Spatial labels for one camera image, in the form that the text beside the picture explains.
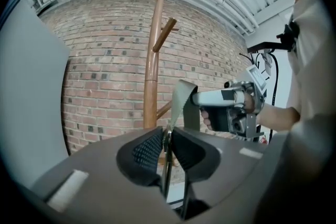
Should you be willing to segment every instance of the wooden pole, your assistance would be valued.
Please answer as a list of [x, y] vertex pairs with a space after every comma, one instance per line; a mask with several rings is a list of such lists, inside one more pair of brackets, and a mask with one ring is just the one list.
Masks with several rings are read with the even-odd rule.
[[164, 29], [162, 30], [159, 38], [157, 39], [154, 47], [153, 47], [153, 52], [159, 52], [162, 45], [164, 44], [164, 42], [166, 41], [168, 35], [170, 34], [170, 32], [172, 31], [174, 25], [177, 23], [177, 20], [174, 18], [169, 18], [168, 23], [166, 24], [166, 26], [164, 27]]
[[159, 53], [153, 52], [153, 47], [158, 40], [161, 32], [163, 0], [157, 0], [152, 20], [152, 27], [149, 36], [145, 87], [143, 97], [143, 127], [156, 127], [156, 111], [158, 98], [157, 77], [159, 73]]
[[158, 120], [159, 118], [161, 118], [171, 108], [172, 108], [172, 101], [169, 101], [167, 104], [165, 104], [158, 110], [158, 112], [156, 113], [156, 119]]
[[179, 31], [179, 28], [173, 27], [172, 31]]

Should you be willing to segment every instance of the gray panel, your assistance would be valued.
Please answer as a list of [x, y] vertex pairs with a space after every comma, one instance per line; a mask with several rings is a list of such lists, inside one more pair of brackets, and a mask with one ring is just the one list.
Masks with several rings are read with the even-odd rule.
[[64, 211], [66, 217], [84, 224], [180, 223], [158, 187], [134, 184], [117, 165], [118, 150], [153, 129], [138, 130], [86, 146], [44, 174], [32, 191], [45, 200], [76, 169], [88, 173], [89, 177]]
[[[223, 223], [223, 220], [225, 220], [225, 223], [230, 224], [255, 223], [257, 207], [279, 165], [281, 152], [287, 135], [287, 133], [278, 133], [274, 136], [272, 143], [266, 147], [264, 156], [261, 160], [256, 162], [254, 167], [250, 169], [250, 173], [244, 175], [244, 180], [236, 185], [236, 188], [232, 189], [228, 194], [224, 193], [225, 196], [223, 196], [223, 200], [220, 201], [217, 206], [214, 206], [203, 214], [200, 214], [196, 218], [192, 218], [185, 223], [219, 224]], [[246, 145], [253, 144], [252, 142], [243, 143]], [[224, 178], [230, 172], [232, 171], [222, 170], [222, 177]], [[194, 185], [193, 187], [200, 188], [203, 186]], [[217, 195], [221, 196], [221, 194], [221, 189], [219, 189]]]
[[215, 206], [227, 198], [233, 190], [241, 185], [259, 163], [259, 160], [240, 153], [246, 148], [253, 152], [264, 153], [268, 145], [234, 140], [208, 135], [193, 130], [183, 129], [188, 134], [216, 147], [221, 156], [220, 164], [213, 175], [201, 182], [192, 183], [194, 195], [197, 199]]
[[0, 31], [0, 149], [13, 179], [27, 188], [68, 156], [60, 115], [68, 56], [21, 0]]

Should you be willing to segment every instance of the brick wall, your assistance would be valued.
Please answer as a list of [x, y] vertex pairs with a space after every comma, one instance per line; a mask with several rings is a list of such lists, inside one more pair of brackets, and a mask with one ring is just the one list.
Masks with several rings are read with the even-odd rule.
[[[61, 101], [71, 152], [142, 127], [154, 5], [155, 0], [74, 0], [41, 15], [71, 49]], [[163, 25], [169, 17], [180, 29], [160, 51], [158, 108], [171, 100], [178, 79], [197, 84], [200, 91], [220, 89], [249, 65], [239, 56], [244, 40], [210, 15], [165, 0]], [[169, 117], [170, 112], [158, 125], [167, 125]]]

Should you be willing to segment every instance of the white wall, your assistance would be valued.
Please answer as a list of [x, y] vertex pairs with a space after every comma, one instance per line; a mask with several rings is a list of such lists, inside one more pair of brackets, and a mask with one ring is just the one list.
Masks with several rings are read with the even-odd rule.
[[[277, 39], [276, 36], [284, 32], [283, 30], [285, 28], [285, 24], [288, 23], [291, 13], [292, 8], [287, 9], [284, 12], [260, 24], [259, 28], [254, 34], [245, 37], [247, 47], [252, 47], [264, 41], [280, 43], [280, 40]], [[289, 76], [288, 74], [291, 74], [292, 71], [286, 51], [277, 50], [274, 52], [274, 55], [277, 58], [279, 65], [278, 89], [275, 106], [285, 108], [287, 105], [291, 84], [291, 76]], [[258, 61], [260, 61], [259, 69], [262, 72], [265, 69], [265, 62], [262, 59], [261, 55], [258, 57]], [[270, 79], [267, 80], [266, 103], [268, 104], [272, 103], [273, 90], [276, 82], [276, 66], [274, 61], [272, 62], [271, 73], [272, 74]], [[268, 77], [268, 74], [266, 72], [264, 72], [263, 75], [265, 78]], [[263, 127], [261, 131], [265, 132], [268, 139], [269, 129]]]

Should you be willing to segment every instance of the gray fabric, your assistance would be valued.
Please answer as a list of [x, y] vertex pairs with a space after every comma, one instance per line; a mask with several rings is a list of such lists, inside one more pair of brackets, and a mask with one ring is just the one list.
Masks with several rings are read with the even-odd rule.
[[176, 84], [172, 100], [172, 118], [169, 123], [171, 130], [175, 127], [182, 109], [184, 127], [196, 131], [200, 130], [199, 107], [191, 103], [191, 95], [196, 92], [197, 85], [195, 84], [184, 80], [179, 80]]

